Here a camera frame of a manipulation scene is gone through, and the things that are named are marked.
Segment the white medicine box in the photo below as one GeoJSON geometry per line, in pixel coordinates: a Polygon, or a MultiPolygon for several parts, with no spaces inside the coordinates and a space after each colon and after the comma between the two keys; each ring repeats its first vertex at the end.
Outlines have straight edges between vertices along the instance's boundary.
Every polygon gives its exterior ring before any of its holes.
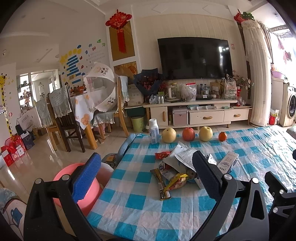
{"type": "Polygon", "coordinates": [[[222,174],[230,173],[232,166],[238,160],[239,155],[235,152],[229,151],[226,156],[217,164],[218,169],[222,174]]]}

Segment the yellow snack bag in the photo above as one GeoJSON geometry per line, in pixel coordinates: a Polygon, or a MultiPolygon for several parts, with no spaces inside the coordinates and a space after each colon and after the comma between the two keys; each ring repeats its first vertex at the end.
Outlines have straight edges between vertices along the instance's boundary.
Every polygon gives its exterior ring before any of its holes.
{"type": "Polygon", "coordinates": [[[170,183],[164,188],[164,192],[170,190],[176,190],[183,187],[188,180],[189,176],[187,174],[178,173],[171,180],[170,183]]]}

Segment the yellow black snack bar wrapper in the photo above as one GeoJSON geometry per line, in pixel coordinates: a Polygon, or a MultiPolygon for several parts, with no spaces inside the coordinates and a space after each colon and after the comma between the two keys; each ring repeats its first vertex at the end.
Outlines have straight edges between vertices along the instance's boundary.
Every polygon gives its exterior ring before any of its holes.
{"type": "Polygon", "coordinates": [[[165,182],[163,181],[163,178],[159,169],[152,169],[150,172],[158,182],[160,200],[164,201],[164,200],[170,199],[171,198],[170,192],[164,190],[166,188],[166,185],[165,185],[165,182]]]}

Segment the red candy wrapper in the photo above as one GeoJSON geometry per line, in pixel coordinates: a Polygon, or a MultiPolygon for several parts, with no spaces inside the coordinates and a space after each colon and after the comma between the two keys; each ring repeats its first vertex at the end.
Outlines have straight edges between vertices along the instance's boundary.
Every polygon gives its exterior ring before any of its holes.
{"type": "Polygon", "coordinates": [[[168,157],[170,155],[170,151],[163,151],[159,153],[155,153],[155,158],[157,160],[163,160],[164,158],[168,157]]]}

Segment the white stool cushion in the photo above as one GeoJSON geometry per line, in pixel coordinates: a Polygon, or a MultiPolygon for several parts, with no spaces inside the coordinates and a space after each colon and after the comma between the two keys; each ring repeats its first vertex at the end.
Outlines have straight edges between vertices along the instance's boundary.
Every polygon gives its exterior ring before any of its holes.
{"type": "Polygon", "coordinates": [[[96,175],[96,179],[102,187],[105,187],[109,182],[114,169],[107,163],[101,163],[100,169],[96,175]]]}

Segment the small orange tangerine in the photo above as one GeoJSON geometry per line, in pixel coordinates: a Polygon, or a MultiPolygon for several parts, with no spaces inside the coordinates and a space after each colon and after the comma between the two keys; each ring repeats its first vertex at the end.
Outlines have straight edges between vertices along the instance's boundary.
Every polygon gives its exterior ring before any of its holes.
{"type": "Polygon", "coordinates": [[[218,135],[218,139],[221,142],[224,142],[227,140],[227,133],[226,132],[220,132],[218,135]]]}

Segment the white washing machine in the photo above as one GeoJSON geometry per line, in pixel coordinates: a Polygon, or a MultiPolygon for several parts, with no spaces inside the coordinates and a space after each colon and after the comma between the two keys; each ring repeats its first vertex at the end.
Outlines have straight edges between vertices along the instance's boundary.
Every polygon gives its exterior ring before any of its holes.
{"type": "Polygon", "coordinates": [[[295,118],[295,89],[288,83],[283,84],[282,104],[280,111],[280,126],[293,125],[295,118]]]}

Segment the white standing air conditioner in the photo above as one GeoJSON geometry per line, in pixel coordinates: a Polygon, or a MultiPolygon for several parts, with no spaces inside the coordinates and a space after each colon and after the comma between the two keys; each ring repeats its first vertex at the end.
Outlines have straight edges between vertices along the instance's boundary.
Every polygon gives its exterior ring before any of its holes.
{"type": "Polygon", "coordinates": [[[254,20],[241,23],[246,57],[250,64],[252,91],[252,114],[250,122],[254,126],[266,126],[271,107],[270,54],[261,26],[254,20]]]}

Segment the large yellow pear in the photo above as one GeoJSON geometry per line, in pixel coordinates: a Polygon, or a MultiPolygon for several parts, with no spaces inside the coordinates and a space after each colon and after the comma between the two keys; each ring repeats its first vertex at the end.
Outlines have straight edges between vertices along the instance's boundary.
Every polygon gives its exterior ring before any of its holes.
{"type": "Polygon", "coordinates": [[[166,128],[162,131],[162,140],[165,143],[173,143],[176,140],[177,133],[173,128],[166,128]]]}

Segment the white tv cabinet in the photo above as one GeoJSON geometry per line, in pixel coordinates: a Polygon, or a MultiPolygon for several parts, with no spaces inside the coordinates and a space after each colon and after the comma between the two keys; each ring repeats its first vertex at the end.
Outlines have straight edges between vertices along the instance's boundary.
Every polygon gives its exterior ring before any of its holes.
{"type": "Polygon", "coordinates": [[[203,126],[230,126],[235,121],[250,122],[251,106],[236,106],[236,100],[211,99],[195,102],[164,102],[160,104],[144,104],[147,118],[155,118],[160,129],[197,128],[203,126]],[[174,126],[172,110],[174,108],[187,108],[188,121],[186,126],[174,126]]]}

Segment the white milk bottle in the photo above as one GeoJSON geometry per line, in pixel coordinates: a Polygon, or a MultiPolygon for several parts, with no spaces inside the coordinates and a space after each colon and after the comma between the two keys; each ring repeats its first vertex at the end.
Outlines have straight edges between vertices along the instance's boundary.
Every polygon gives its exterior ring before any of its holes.
{"type": "Polygon", "coordinates": [[[149,133],[151,136],[151,143],[159,143],[159,126],[155,118],[149,120],[149,133]]]}

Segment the green waste bin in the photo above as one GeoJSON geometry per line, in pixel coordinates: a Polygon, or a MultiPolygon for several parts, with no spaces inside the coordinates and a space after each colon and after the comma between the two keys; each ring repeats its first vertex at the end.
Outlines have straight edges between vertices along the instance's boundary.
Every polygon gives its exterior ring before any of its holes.
{"type": "Polygon", "coordinates": [[[144,116],[134,116],[130,118],[132,121],[133,130],[136,133],[141,133],[145,129],[145,117],[144,116]]]}

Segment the white electric kettle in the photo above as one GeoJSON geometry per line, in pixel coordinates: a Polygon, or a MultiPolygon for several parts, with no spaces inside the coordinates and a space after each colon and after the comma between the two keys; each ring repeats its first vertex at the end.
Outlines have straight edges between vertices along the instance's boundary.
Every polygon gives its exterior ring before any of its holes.
{"type": "Polygon", "coordinates": [[[168,102],[178,102],[180,101],[180,94],[178,92],[177,83],[169,84],[167,87],[167,92],[165,95],[165,101],[168,102]]]}

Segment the dark blue flower bouquet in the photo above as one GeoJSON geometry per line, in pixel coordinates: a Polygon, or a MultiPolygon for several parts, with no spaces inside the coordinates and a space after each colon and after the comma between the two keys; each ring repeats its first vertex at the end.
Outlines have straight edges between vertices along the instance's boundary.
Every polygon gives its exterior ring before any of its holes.
{"type": "Polygon", "coordinates": [[[162,81],[163,75],[158,72],[158,68],[142,70],[141,73],[133,76],[133,84],[144,97],[157,94],[162,81]]]}

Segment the red chinese knot decoration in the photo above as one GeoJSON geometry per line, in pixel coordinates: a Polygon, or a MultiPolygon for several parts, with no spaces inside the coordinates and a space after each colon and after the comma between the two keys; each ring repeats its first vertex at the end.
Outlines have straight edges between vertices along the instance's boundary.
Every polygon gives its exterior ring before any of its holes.
{"type": "Polygon", "coordinates": [[[116,10],[109,20],[106,21],[107,27],[112,27],[117,31],[118,49],[121,53],[126,53],[125,34],[123,31],[124,26],[132,18],[131,14],[126,14],[122,11],[116,10]]]}

